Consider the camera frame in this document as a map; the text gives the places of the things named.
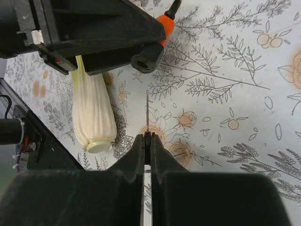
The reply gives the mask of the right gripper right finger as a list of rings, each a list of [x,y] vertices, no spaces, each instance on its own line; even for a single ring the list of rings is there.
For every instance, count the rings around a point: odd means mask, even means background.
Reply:
[[[189,172],[160,138],[150,140],[155,226],[288,226],[270,179],[257,174]]]

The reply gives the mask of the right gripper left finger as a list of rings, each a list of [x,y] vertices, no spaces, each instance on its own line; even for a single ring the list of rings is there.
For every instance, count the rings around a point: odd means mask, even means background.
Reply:
[[[103,171],[30,170],[0,201],[3,226],[141,226],[144,137]]]

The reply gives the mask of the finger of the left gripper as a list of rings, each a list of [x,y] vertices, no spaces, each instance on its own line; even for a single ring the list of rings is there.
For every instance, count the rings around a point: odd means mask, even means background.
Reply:
[[[44,62],[67,75],[96,75],[125,65],[153,72],[162,55],[164,26],[128,0],[36,0]]]

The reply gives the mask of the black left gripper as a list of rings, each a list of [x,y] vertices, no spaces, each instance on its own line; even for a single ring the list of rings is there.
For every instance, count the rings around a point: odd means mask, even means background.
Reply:
[[[54,9],[49,0],[0,2],[0,57],[38,52],[44,63],[67,75],[78,68],[76,57],[61,53]]]

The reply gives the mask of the orange black padlock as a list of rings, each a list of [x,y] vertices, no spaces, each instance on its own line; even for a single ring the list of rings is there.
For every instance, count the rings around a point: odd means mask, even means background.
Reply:
[[[174,30],[175,14],[180,8],[182,1],[174,0],[171,7],[156,20],[164,27],[166,37],[154,43],[145,44],[137,54],[131,58],[131,66],[142,73],[152,73],[158,66]]]

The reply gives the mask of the black-headed key bunch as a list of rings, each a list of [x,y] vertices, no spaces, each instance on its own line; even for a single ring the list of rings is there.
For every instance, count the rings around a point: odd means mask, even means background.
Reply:
[[[146,90],[146,131],[144,133],[145,143],[145,165],[151,165],[151,138],[150,120],[149,120],[149,91]]]

